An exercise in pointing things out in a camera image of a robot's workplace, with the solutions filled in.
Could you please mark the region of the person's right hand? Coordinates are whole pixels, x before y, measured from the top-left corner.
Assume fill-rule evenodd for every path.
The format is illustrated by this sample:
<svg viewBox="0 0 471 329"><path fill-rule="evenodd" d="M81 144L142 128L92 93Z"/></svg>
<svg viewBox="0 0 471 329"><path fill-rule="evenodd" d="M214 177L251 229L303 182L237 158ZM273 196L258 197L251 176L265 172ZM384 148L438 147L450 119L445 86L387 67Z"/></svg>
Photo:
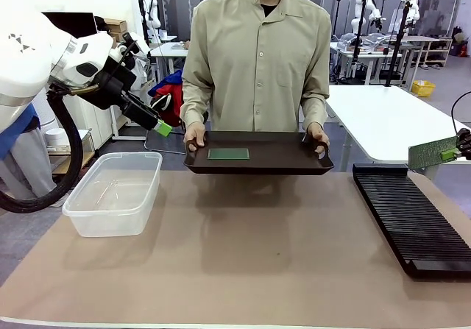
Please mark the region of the person's right hand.
<svg viewBox="0 0 471 329"><path fill-rule="evenodd" d="M196 151L205 146L205 125L201 122L194 122L187 126L184 135L184 142L190 151Z"/></svg>

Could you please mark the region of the person's left hand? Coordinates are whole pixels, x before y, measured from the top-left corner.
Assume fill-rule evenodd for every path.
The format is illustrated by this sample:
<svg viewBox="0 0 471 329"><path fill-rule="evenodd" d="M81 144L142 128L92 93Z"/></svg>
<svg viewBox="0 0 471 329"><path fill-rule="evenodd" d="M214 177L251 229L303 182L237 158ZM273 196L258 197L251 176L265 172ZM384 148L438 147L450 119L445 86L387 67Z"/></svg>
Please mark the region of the person's left hand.
<svg viewBox="0 0 471 329"><path fill-rule="evenodd" d="M307 132L314 140L321 141L326 146L330 146L330 140L320 124L316 122L310 123Z"/></svg>

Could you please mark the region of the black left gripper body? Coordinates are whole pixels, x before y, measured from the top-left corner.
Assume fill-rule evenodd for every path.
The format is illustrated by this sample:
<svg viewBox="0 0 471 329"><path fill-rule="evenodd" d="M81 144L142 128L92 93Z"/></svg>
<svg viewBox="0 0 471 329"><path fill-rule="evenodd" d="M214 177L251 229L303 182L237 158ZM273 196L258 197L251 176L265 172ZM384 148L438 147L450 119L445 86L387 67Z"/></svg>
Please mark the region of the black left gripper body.
<svg viewBox="0 0 471 329"><path fill-rule="evenodd" d="M120 110L134 110L138 100L130 93L136 75L125 66L116 63L106 63L104 68L94 77L93 84L98 88L88 93L88 102L106 110L112 105Z"/></svg>

